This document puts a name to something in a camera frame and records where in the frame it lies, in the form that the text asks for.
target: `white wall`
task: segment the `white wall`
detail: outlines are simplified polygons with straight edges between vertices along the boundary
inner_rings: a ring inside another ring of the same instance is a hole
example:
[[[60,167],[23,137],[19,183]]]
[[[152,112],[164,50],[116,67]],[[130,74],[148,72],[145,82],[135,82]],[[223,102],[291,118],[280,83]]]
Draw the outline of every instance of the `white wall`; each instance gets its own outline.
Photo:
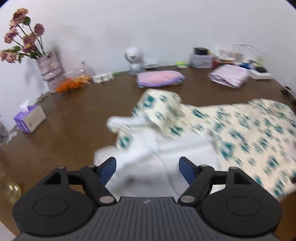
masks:
[[[45,48],[58,48],[66,71],[81,61],[97,73],[126,70],[129,46],[169,65],[187,61],[192,47],[250,44],[278,81],[296,89],[296,10],[285,0],[9,0],[0,9],[3,35],[18,7],[45,26]],[[1,63],[0,120],[11,128],[18,105],[45,90],[34,60]]]

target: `wooden tabletop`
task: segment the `wooden tabletop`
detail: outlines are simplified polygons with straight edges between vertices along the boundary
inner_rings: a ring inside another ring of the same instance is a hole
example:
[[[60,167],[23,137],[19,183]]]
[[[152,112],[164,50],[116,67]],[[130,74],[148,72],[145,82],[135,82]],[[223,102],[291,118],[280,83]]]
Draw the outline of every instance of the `wooden tabletop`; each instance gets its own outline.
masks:
[[[163,69],[177,70],[173,66]],[[209,69],[178,70],[186,77],[184,84],[160,89],[181,96],[183,103],[194,106],[243,103],[256,98],[280,101],[293,107],[274,80],[249,79],[233,89],[209,80]],[[47,97],[41,106],[47,120],[33,133],[19,131],[9,144],[0,148],[0,163],[5,172],[19,183],[25,193],[57,166],[79,170],[94,160],[94,151],[115,143],[116,135],[106,127],[110,116],[130,116],[145,90],[138,88],[136,77],[128,73],[115,80],[91,84],[59,100]],[[0,200],[0,220],[14,234],[12,207]]]

